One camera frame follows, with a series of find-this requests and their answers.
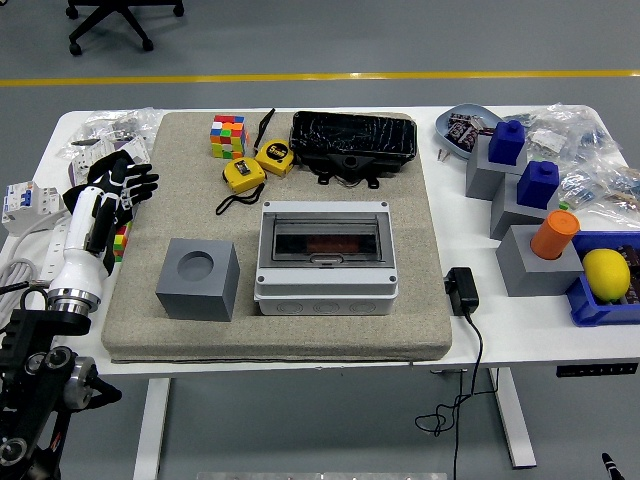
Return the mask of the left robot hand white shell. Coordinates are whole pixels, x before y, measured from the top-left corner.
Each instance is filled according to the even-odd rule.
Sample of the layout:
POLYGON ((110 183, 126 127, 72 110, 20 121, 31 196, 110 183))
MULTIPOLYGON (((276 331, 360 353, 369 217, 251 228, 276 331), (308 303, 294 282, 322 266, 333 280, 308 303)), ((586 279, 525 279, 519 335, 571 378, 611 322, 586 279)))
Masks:
POLYGON ((63 195, 71 223, 64 265, 49 287, 51 309, 97 309, 103 282, 115 263, 116 231, 134 218, 137 205, 150 199, 158 187, 159 176, 151 169, 151 164, 137 164, 127 152, 116 151, 89 168, 86 183, 63 195))

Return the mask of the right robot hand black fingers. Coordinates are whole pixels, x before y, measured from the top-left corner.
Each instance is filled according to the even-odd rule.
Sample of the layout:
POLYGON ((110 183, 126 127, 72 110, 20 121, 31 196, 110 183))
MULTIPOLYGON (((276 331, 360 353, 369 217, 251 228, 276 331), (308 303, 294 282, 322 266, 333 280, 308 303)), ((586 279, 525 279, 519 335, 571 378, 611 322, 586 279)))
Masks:
POLYGON ((601 458, 611 480, 624 480, 624 476, 608 453, 603 452, 601 454, 601 458))

